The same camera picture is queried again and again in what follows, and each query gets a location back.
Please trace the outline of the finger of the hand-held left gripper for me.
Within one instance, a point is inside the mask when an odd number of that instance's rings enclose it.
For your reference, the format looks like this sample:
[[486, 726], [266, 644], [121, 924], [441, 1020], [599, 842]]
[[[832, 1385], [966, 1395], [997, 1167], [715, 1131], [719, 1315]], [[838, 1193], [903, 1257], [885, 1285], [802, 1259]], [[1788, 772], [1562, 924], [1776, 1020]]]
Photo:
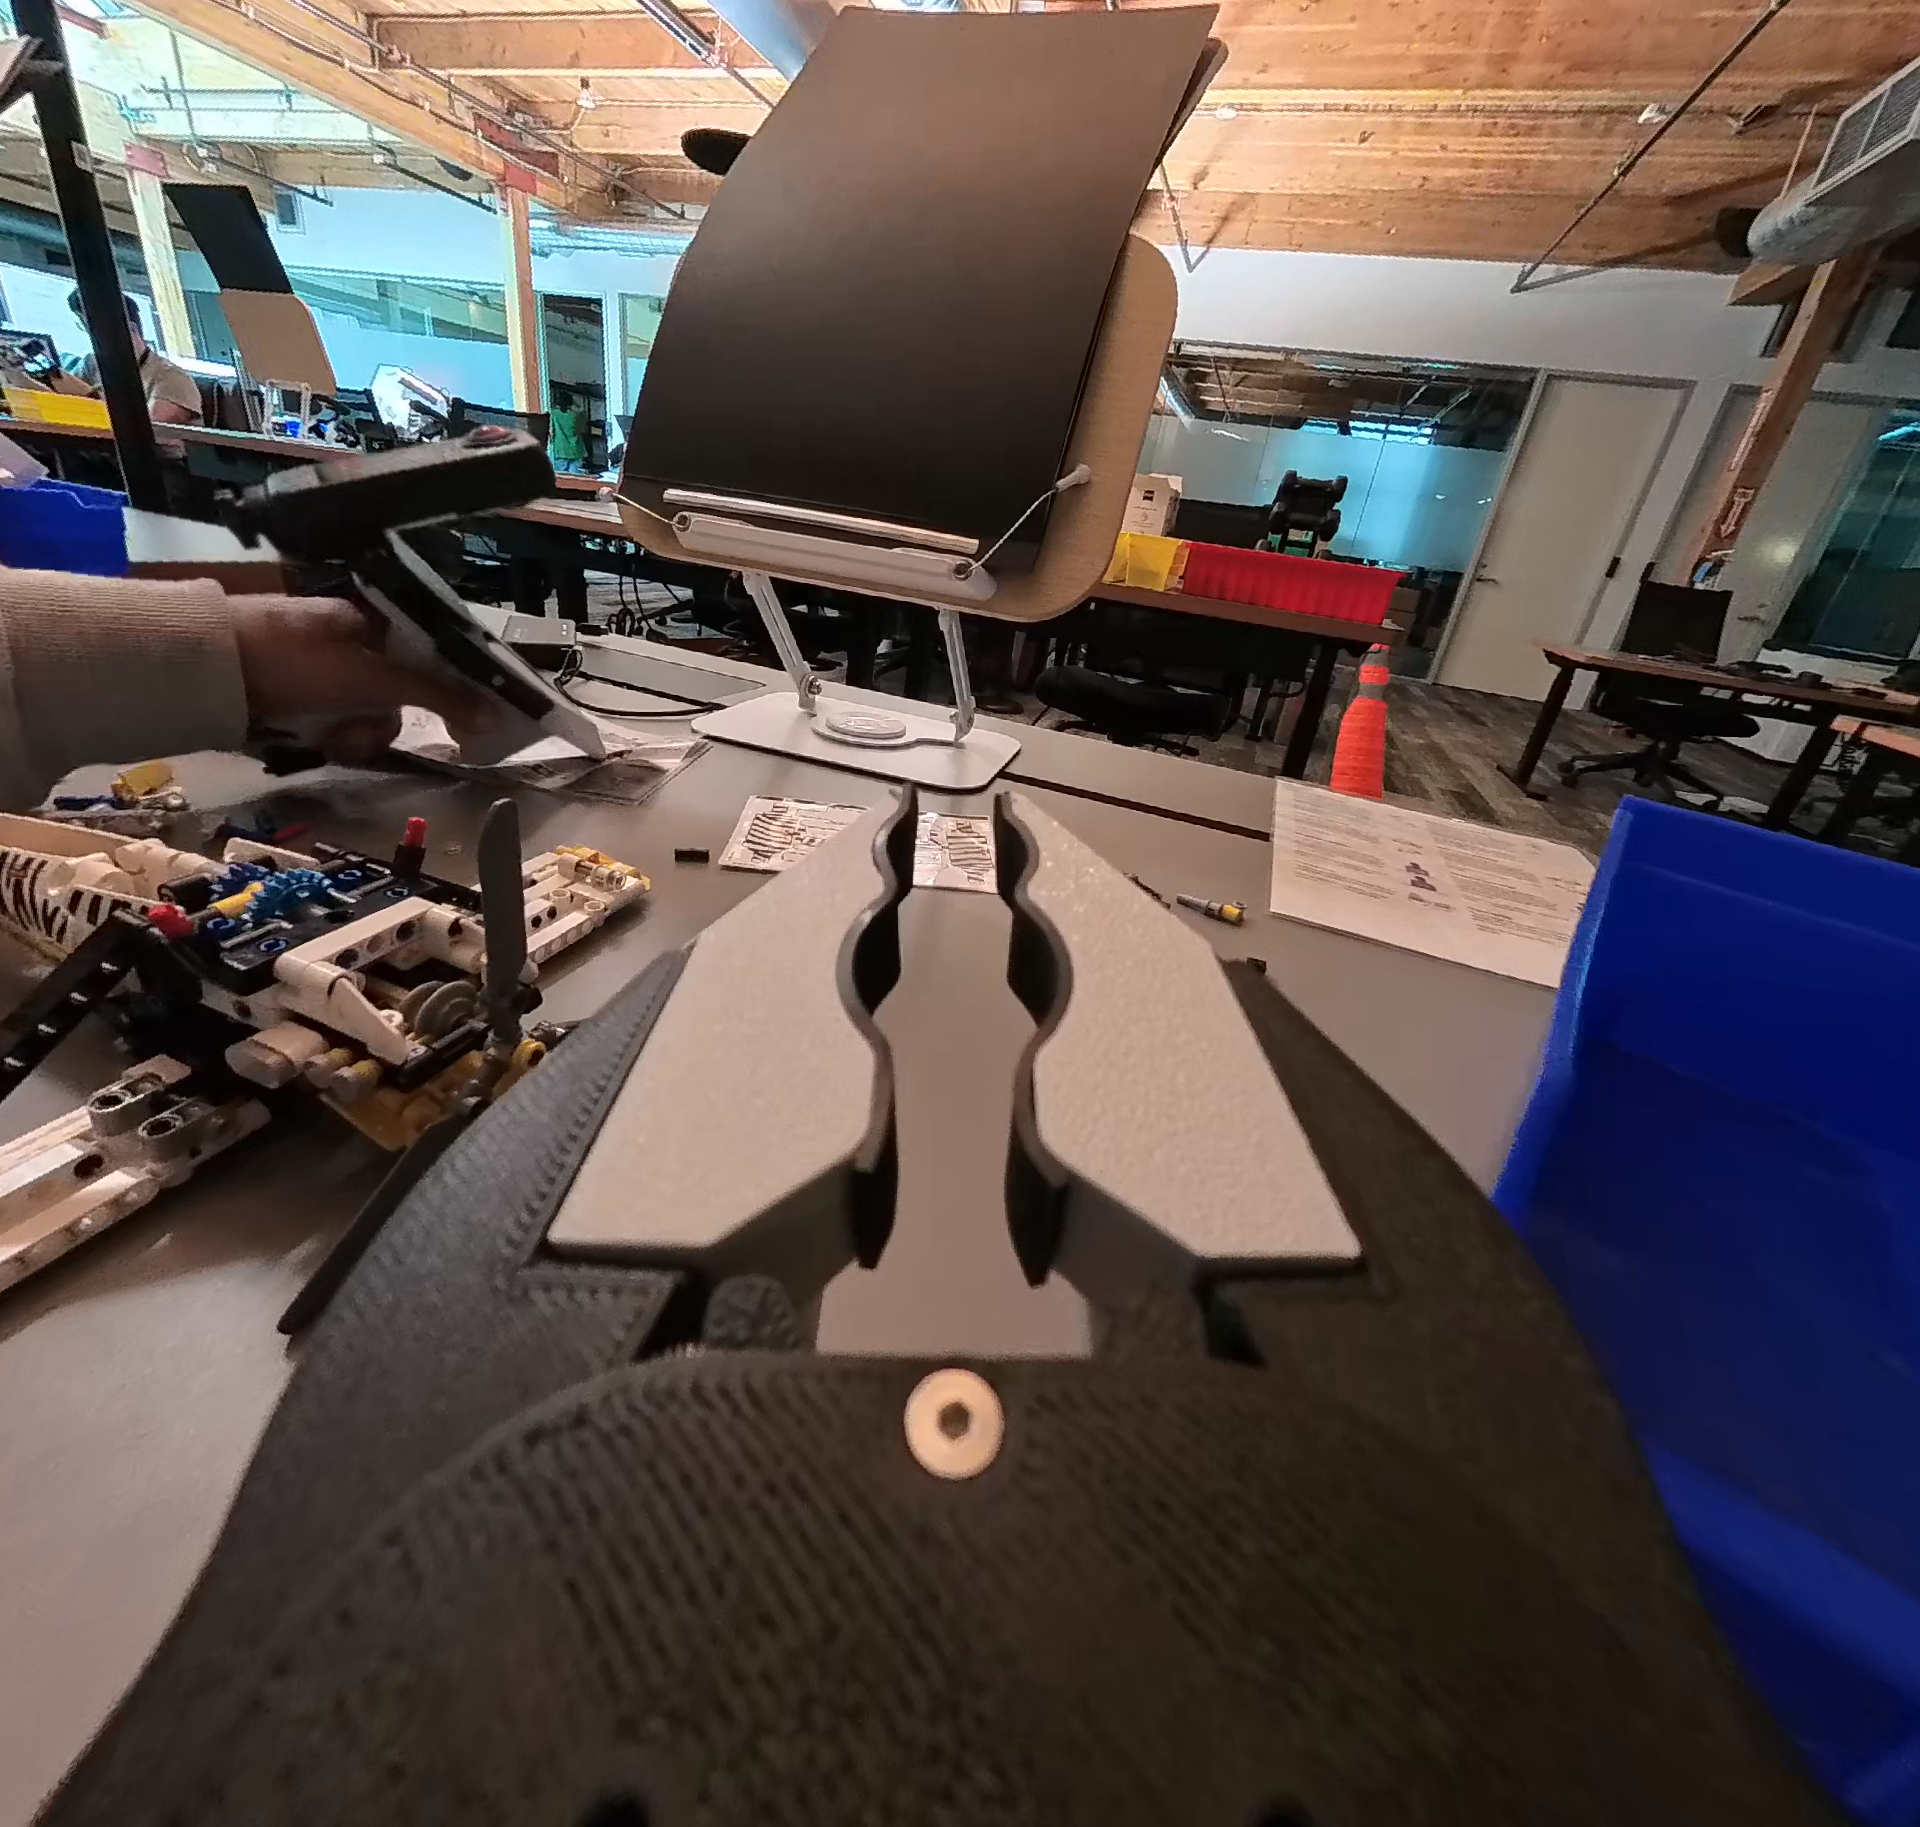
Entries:
[[357, 608], [377, 620], [382, 650], [397, 668], [488, 700], [486, 710], [466, 710], [455, 736], [461, 764], [609, 758], [599, 724], [471, 616], [397, 536], [351, 554], [348, 570]]

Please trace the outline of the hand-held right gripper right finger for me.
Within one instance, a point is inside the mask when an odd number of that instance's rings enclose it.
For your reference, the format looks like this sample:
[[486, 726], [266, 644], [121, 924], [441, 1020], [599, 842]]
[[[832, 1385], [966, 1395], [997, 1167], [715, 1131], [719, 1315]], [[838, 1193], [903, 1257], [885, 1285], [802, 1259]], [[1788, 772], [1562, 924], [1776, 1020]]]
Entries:
[[1071, 1357], [1259, 1357], [1254, 1311], [1364, 1295], [1364, 1237], [1226, 964], [1057, 816], [991, 812], [1020, 1008], [1003, 1219]]

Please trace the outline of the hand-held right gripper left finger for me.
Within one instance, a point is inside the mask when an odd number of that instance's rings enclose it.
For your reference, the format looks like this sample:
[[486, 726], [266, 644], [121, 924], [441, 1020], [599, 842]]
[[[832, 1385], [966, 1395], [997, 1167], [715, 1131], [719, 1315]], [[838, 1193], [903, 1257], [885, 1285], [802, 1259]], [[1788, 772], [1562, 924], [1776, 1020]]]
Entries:
[[917, 792], [898, 788], [683, 952], [546, 1227], [566, 1263], [780, 1285], [805, 1335], [898, 1205], [899, 982]]

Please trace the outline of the lego instruction booklet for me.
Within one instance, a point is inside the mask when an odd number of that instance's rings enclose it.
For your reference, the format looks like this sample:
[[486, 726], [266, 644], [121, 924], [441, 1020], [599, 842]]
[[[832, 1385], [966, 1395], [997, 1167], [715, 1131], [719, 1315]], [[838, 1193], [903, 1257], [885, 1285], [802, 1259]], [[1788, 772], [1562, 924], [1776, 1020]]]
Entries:
[[503, 758], [479, 762], [458, 748], [437, 716], [408, 708], [400, 720], [390, 746], [390, 754], [397, 760], [403, 758], [470, 784], [573, 794], [622, 806], [645, 804], [708, 746], [699, 738], [653, 740], [618, 728], [599, 728], [606, 746], [601, 758], [589, 758], [558, 736], [544, 736]]

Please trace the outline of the zebra striped lego airplane model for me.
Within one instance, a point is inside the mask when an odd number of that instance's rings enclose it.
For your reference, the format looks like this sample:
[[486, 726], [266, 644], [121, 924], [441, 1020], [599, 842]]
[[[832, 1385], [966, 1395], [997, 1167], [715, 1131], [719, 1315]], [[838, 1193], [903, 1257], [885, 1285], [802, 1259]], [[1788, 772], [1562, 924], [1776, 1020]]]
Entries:
[[218, 856], [156, 836], [3, 816], [3, 936], [47, 976], [108, 920], [147, 920], [187, 964], [223, 1064], [272, 1110], [313, 1102], [382, 1153], [423, 1159], [566, 1038], [539, 970], [649, 896], [588, 846], [522, 856], [491, 806], [477, 886], [428, 872], [425, 822], [387, 856], [230, 834]]

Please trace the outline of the person's left forearm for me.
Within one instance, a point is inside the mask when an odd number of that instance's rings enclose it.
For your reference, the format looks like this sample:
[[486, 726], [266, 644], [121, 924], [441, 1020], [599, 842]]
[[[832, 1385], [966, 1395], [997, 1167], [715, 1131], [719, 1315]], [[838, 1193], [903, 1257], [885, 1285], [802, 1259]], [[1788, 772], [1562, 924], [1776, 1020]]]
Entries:
[[210, 582], [2, 576], [2, 808], [74, 770], [236, 752], [252, 714], [228, 596]]

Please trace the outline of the person's left hand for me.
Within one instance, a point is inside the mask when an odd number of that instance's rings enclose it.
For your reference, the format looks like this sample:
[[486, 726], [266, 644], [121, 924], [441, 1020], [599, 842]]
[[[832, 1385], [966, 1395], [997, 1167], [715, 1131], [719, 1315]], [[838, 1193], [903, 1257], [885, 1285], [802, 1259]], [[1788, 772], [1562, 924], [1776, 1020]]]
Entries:
[[226, 612], [248, 704], [246, 750], [300, 750], [328, 766], [386, 770], [414, 708], [451, 736], [491, 736], [500, 706], [461, 678], [395, 664], [383, 632], [339, 598], [236, 594]]

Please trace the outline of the zebra sticker sheet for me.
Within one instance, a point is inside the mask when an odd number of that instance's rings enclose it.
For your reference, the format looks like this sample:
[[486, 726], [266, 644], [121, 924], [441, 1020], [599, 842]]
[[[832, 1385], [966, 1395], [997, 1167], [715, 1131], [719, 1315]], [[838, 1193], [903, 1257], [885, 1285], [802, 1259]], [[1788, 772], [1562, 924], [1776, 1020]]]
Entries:
[[[788, 796], [750, 798], [718, 864], [727, 872], [774, 876], [867, 814]], [[924, 810], [917, 814], [913, 888], [995, 894], [995, 840], [985, 818]]]

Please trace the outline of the printed paper sheet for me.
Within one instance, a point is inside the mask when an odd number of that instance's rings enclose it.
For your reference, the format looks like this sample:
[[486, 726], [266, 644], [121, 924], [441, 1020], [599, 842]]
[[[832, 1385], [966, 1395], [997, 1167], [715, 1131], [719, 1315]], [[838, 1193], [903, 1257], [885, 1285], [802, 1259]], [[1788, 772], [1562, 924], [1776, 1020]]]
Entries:
[[1273, 780], [1268, 908], [1286, 922], [1553, 990], [1593, 864], [1575, 848]]

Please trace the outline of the labelled blue plastic bin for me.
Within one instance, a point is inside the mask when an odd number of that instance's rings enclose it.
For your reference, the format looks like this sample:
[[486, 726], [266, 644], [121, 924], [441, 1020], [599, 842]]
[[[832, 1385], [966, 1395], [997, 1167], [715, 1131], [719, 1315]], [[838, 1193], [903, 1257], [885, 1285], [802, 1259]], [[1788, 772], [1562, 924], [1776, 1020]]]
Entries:
[[121, 492], [52, 478], [3, 486], [2, 566], [120, 580], [129, 570], [127, 510]]

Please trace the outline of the orange traffic cone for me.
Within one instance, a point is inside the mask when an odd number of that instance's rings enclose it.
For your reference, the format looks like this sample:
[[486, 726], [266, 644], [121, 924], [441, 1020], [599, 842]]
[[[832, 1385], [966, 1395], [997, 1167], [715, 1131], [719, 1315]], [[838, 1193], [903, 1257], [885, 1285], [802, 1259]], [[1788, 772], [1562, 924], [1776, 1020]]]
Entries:
[[1337, 722], [1325, 786], [1341, 796], [1384, 798], [1388, 688], [1391, 646], [1371, 644], [1356, 668], [1356, 684]]

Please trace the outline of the red plastic bin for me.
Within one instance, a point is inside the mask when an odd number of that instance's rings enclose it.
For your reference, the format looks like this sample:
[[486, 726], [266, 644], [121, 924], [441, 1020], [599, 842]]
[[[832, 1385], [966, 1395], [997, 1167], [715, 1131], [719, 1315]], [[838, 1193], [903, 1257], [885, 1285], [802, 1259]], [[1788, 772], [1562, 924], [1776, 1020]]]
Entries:
[[1223, 604], [1381, 626], [1402, 576], [1391, 568], [1184, 542], [1180, 592]]

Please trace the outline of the black office chair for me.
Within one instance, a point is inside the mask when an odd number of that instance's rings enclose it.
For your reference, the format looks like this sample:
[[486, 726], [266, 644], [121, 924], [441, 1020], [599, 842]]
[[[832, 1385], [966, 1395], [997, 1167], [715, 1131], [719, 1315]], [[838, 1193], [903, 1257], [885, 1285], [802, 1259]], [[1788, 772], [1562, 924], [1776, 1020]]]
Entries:
[[[1617, 652], [1643, 660], [1678, 660], [1715, 668], [1732, 596], [1710, 588], [1643, 582], [1626, 616]], [[1686, 764], [1686, 750], [1707, 740], [1753, 736], [1760, 724], [1733, 700], [1702, 684], [1632, 680], [1617, 672], [1596, 678], [1590, 712], [1632, 736], [1612, 754], [1575, 756], [1555, 768], [1562, 786], [1592, 776], [1628, 776], [1654, 798], [1684, 796], [1718, 810], [1723, 792]]]

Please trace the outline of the brown desk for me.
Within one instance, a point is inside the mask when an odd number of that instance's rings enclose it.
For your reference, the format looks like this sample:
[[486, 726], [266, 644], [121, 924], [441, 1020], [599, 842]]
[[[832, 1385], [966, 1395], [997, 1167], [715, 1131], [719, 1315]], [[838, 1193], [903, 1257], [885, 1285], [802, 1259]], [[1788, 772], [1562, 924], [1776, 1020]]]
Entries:
[[1537, 706], [1524, 748], [1499, 772], [1531, 798], [1531, 778], [1542, 762], [1560, 716], [1569, 704], [1573, 682], [1579, 676], [1626, 682], [1636, 688], [1666, 688], [1681, 698], [1702, 700], [1707, 694], [1726, 698], [1733, 706], [1757, 712], [1761, 720], [1807, 730], [1807, 744], [1788, 766], [1764, 814], [1748, 816], [1749, 826], [1766, 832], [1785, 832], [1793, 814], [1811, 790], [1811, 784], [1834, 754], [1842, 724], [1864, 730], [1891, 730], [1899, 736], [1918, 734], [1915, 694], [1880, 686], [1843, 688], [1820, 676], [1793, 680], [1785, 672], [1755, 668], [1753, 664], [1727, 666], [1711, 660], [1692, 660], [1681, 654], [1628, 654], [1569, 644], [1543, 642], [1543, 660], [1551, 668], [1547, 692]]

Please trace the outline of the white door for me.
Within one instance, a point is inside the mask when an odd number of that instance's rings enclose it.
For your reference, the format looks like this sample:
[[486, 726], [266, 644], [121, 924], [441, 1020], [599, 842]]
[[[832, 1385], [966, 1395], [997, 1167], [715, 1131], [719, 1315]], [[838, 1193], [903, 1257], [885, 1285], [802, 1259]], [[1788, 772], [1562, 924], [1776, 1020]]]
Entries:
[[1678, 382], [1542, 376], [1435, 660], [1440, 686], [1543, 698], [1543, 646], [1581, 640], [1687, 398]]

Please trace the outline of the black shelf post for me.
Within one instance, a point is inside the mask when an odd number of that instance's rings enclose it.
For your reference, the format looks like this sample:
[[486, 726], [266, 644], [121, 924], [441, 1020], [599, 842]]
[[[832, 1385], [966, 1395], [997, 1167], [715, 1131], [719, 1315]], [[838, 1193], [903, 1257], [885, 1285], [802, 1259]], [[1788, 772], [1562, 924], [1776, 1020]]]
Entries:
[[34, 114], [78, 282], [82, 322], [97, 364], [97, 386], [112, 424], [123, 492], [131, 508], [168, 516], [170, 490], [131, 350], [123, 286], [93, 180], [56, 0], [8, 0], [8, 4], [15, 32], [36, 46]]

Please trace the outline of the wall air conditioner unit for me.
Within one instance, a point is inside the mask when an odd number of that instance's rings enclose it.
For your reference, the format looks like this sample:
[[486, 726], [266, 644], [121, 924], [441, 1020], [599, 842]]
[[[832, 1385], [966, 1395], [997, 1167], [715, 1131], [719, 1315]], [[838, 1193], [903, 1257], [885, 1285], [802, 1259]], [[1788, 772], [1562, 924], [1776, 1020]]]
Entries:
[[1811, 178], [1748, 228], [1749, 260], [1823, 264], [1918, 226], [1918, 64], [1874, 88], [1835, 122]]

